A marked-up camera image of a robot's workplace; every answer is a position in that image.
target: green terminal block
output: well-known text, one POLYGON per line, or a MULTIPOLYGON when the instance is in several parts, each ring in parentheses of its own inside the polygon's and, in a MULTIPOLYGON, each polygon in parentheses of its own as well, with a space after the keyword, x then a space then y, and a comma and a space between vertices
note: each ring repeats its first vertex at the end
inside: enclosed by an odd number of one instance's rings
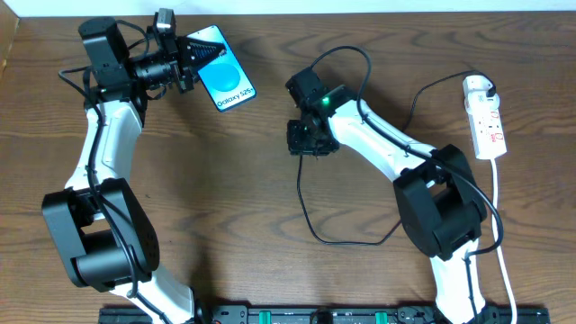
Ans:
POLYGON ((388 324, 388 313, 377 311, 374 316, 376 317, 376 324, 388 324))
POLYGON ((270 311, 260 311, 260 313, 258 314, 258 317, 260 319, 259 323, 260 324, 271 324, 271 315, 270 315, 270 311))

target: white cable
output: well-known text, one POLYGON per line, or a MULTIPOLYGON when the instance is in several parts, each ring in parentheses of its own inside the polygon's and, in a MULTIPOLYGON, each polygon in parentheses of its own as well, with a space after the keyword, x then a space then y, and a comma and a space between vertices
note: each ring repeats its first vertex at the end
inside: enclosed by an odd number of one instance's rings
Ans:
MULTIPOLYGON (((492 164, 492 185, 494 197, 492 198, 492 204, 494 208, 498 207, 498 169, 496 168, 496 159, 492 158, 490 160, 492 164)), ((498 227, 496 225, 496 219, 492 215, 492 233, 494 234, 494 239, 498 239, 498 227)), ((510 300, 510 308, 512 309, 512 320, 510 324, 516 324, 518 318, 518 311, 516 309, 516 300, 514 299, 514 293, 512 292, 512 286, 510 285, 510 279, 508 278, 508 271, 506 270, 506 264, 504 263, 504 256, 502 255, 502 247, 496 249, 498 255, 498 262, 500 264, 500 271, 502 272, 502 279, 504 280, 504 285, 506 286, 506 293, 508 293, 508 299, 510 300)))

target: blue phone screen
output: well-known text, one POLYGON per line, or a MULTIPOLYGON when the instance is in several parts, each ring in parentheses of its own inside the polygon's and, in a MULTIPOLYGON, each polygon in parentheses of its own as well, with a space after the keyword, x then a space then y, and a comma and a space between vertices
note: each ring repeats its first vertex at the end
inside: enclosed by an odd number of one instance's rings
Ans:
POLYGON ((219 111, 227 111, 256 97, 256 89, 252 86, 218 26, 204 28, 187 37, 200 41, 221 42, 226 47, 225 54, 198 71, 206 91, 219 111))

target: black cable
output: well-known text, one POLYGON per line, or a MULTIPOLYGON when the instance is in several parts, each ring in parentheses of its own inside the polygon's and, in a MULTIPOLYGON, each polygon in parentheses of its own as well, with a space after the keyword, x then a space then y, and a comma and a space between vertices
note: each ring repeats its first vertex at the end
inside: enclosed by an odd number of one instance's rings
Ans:
POLYGON ((140 44, 143 43, 144 41, 146 41, 146 39, 141 39, 141 40, 136 40, 136 41, 134 41, 134 42, 128 47, 128 50, 132 50, 133 48, 137 47, 138 45, 140 45, 140 44))
MULTIPOLYGON (((366 76, 364 77, 364 81, 362 82, 362 84, 360 85, 360 89, 358 90, 358 94, 356 97, 356 108, 358 110, 358 114, 360 115, 361 119, 363 122, 365 122, 366 124, 368 124, 368 126, 370 126, 376 133, 378 133, 379 135, 381 135, 382 137, 384 137, 385 139, 387 139, 389 142, 391 142, 392 144, 394 144, 395 146, 397 146, 398 148, 404 150, 406 153, 410 153, 413 156, 417 157, 417 158, 422 158, 423 160, 432 163, 433 165, 444 169, 446 172, 450 173, 452 176, 457 177, 458 179, 462 180, 464 183, 466 183, 468 186, 470 186, 477 194, 480 195, 480 197, 484 200, 484 202, 488 205, 489 209, 492 211, 493 217, 496 220, 496 225, 498 228, 498 233, 499 236, 496 239, 496 241, 494 242, 493 245, 486 247, 486 248, 482 248, 479 250, 475 250, 475 251, 469 251, 466 252, 466 254, 464 255, 464 262, 466 262, 466 268, 467 271, 469 273, 468 275, 468 288, 470 291, 470 296, 471 296, 471 302, 472 302, 472 311, 474 313, 474 318, 475 320, 478 320, 477 317, 477 312, 476 312, 476 305, 474 304, 473 301, 473 288, 472 288, 472 277, 470 275, 470 257, 472 256, 479 256, 482 254, 486 254, 489 253, 493 250, 495 250, 497 247, 499 247, 502 244, 502 240, 504 237, 504 227, 502 225, 502 218, 500 217, 500 214, 498 213, 498 211, 496 210, 496 208, 494 207, 494 205, 492 204, 490 198, 488 198, 488 196, 476 185, 473 184, 470 180, 468 180, 467 176, 465 175, 465 173, 463 173, 462 171, 447 165, 446 163, 444 163, 443 161, 440 161, 434 157, 429 157, 426 156, 420 152, 415 151, 414 149, 412 149, 410 147, 409 144, 404 144, 402 142, 400 142, 398 139, 395 139, 393 136, 385 133, 384 131, 380 130, 378 127, 376 127, 376 125, 374 125, 372 123, 372 121, 363 113, 362 111, 362 106, 361 106, 361 101, 362 101, 362 94, 364 93, 364 90, 368 84, 368 79, 370 78, 370 74, 372 72, 372 61, 370 60, 370 56, 368 55, 368 53, 366 53, 363 49, 360 49, 358 47, 355 46, 339 46, 336 47, 334 49, 331 49, 329 51, 327 51, 326 53, 320 55, 318 58, 316 58, 316 60, 314 60, 314 62, 312 63, 311 67, 313 67, 314 65, 316 65, 321 59, 323 59, 324 57, 326 57, 328 54, 335 52, 337 50, 354 50, 359 52, 360 54, 362 54, 364 56, 364 58, 366 59, 366 65, 367 65, 367 71, 366 71, 366 76)), ((478 72, 478 74, 485 76, 486 78, 488 78, 486 75, 484 75, 482 72, 478 72)), ((494 83, 488 78, 488 80, 492 83, 493 87, 489 90, 489 92, 487 93, 487 96, 494 96, 496 94, 496 85, 494 85, 494 83)), ((433 85, 442 82, 442 81, 437 81, 435 82, 433 85)))
POLYGON ((463 71, 463 72, 459 72, 459 73, 455 73, 452 74, 451 76, 446 76, 443 77, 437 81, 432 82, 429 85, 424 86, 423 88, 420 89, 420 91, 418 91, 418 93, 414 96, 414 100, 412 101, 412 108, 410 109, 410 114, 408 116, 408 120, 406 121, 406 123, 404 124, 404 126, 402 127, 402 132, 406 131, 408 129, 408 126, 410 126, 410 122, 412 122, 412 117, 414 116, 414 110, 416 109, 416 101, 418 100, 418 97, 420 96, 420 94, 422 94, 424 92, 424 90, 430 88, 431 86, 435 86, 441 82, 444 82, 446 80, 449 80, 453 77, 459 77, 459 76, 469 76, 469 75, 480 75, 483 77, 486 77, 488 79, 488 81, 490 81, 492 87, 490 88, 490 90, 487 93, 488 97, 493 97, 496 94, 496 84, 494 82, 492 82, 492 80, 490 80, 490 78, 488 76, 486 76, 485 74, 483 74, 482 72, 472 69, 472 70, 468 70, 468 71, 463 71))
POLYGON ((152 303, 150 301, 148 301, 146 298, 144 298, 144 296, 142 296, 141 294, 137 293, 136 294, 136 299, 139 300, 142 305, 146 306, 146 308, 148 308, 149 310, 151 310, 153 313, 155 313, 156 315, 158 315, 160 317, 160 320, 165 323, 165 324, 172 324, 172 322, 170 321, 170 319, 168 319, 168 317, 166 316, 166 314, 164 312, 162 312, 161 310, 157 309, 154 305, 152 305, 152 303))
POLYGON ((298 198, 300 199, 300 205, 302 206, 302 211, 304 212, 304 218, 306 219, 306 223, 308 224, 308 228, 310 229, 310 233, 312 236, 318 240, 318 242, 326 245, 358 245, 358 246, 380 246, 387 241, 390 236, 394 233, 394 231, 401 225, 401 221, 399 220, 396 225, 392 227, 392 229, 386 234, 381 240, 377 242, 358 242, 358 241, 326 241, 325 239, 321 238, 316 234, 314 227, 310 221, 310 217, 308 217, 308 212, 306 211, 306 206, 304 205, 304 200, 302 199, 302 192, 300 190, 300 179, 302 177, 302 159, 303 156, 300 156, 300 164, 298 165, 298 177, 296 179, 296 189, 298 191, 298 198))
POLYGON ((150 96, 149 94, 146 94, 146 97, 148 98, 148 100, 160 100, 167 92, 167 88, 164 85, 164 89, 162 91, 160 91, 158 94, 156 94, 155 96, 150 96))
POLYGON ((94 184, 94 179, 93 179, 93 176, 95 176, 96 150, 98 148, 98 142, 100 141, 100 138, 102 136, 102 131, 104 129, 105 120, 104 120, 104 117, 102 116, 102 113, 100 112, 98 107, 95 105, 94 101, 90 98, 88 93, 85 92, 84 90, 82 90, 82 88, 80 88, 78 85, 76 85, 74 82, 72 82, 70 79, 68 79, 65 76, 65 74, 75 73, 75 72, 80 72, 80 71, 86 71, 89 68, 90 67, 78 67, 78 68, 72 68, 69 70, 60 70, 58 72, 58 76, 60 77, 60 79, 62 79, 68 85, 72 86, 75 90, 77 90, 86 99, 86 101, 90 104, 90 108, 94 109, 94 112, 96 113, 96 115, 98 117, 98 122, 97 122, 98 127, 96 129, 96 134, 94 135, 94 141, 92 142, 92 147, 90 148, 90 153, 88 155, 88 164, 85 166, 85 169, 87 172, 88 186, 90 187, 90 193, 94 197, 94 202, 96 203, 96 206, 98 207, 98 209, 100 209, 100 212, 102 213, 102 215, 104 216, 106 221, 108 221, 108 224, 110 225, 110 230, 112 231, 112 234, 120 242, 121 249, 124 252, 124 255, 126 256, 126 260, 130 264, 130 277, 132 280, 132 289, 128 292, 127 297, 128 298, 134 298, 134 297, 136 297, 136 295, 138 293, 138 278, 136 277, 136 262, 134 261, 133 251, 132 251, 131 247, 129 247, 128 244, 126 243, 124 236, 120 233, 120 230, 118 229, 118 225, 116 224, 116 222, 114 221, 114 219, 112 218, 112 216, 110 215, 110 213, 108 212, 108 210, 106 209, 104 204, 102 203, 102 200, 100 198, 100 193, 96 190, 95 184, 94 184))
POLYGON ((150 40, 148 39, 148 35, 146 34, 146 32, 142 28, 140 28, 140 26, 135 25, 131 22, 126 22, 122 19, 117 19, 116 22, 119 24, 123 24, 124 26, 130 27, 130 28, 140 32, 142 34, 142 36, 144 36, 143 40, 136 41, 134 44, 130 45, 130 47, 128 48, 128 50, 130 50, 130 49, 136 47, 137 45, 141 44, 140 41, 145 41, 146 42, 146 48, 144 49, 144 52, 142 54, 138 55, 137 57, 132 58, 132 61, 136 62, 136 61, 139 61, 141 59, 144 59, 146 57, 146 55, 148 55, 148 50, 150 49, 150 40))

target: white power strip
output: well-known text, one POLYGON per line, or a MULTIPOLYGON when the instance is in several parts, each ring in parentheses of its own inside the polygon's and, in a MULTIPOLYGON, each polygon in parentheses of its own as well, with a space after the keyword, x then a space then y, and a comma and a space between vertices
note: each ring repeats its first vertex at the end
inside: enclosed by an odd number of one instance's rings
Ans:
MULTIPOLYGON (((468 76, 463 82, 464 88, 464 106, 470 120, 472 130, 472 141, 474 150, 478 159, 488 159, 492 164, 492 184, 494 186, 494 198, 492 204, 496 208, 498 205, 498 169, 496 168, 496 158, 506 153, 506 141, 504 140, 504 130, 500 121, 500 98, 498 94, 488 97, 488 90, 494 85, 485 76, 468 76)), ((496 220, 492 215, 492 232, 494 240, 499 237, 496 220)), ((496 249, 502 279, 506 286, 506 292, 510 300, 512 317, 510 324, 516 324, 518 320, 518 311, 516 308, 516 299, 512 292, 512 285, 506 270, 502 247, 496 249)))
POLYGON ((488 97, 493 84, 485 76, 468 76, 463 82, 464 106, 470 120, 474 151, 479 159, 497 158, 506 153, 500 121, 498 94, 488 97))

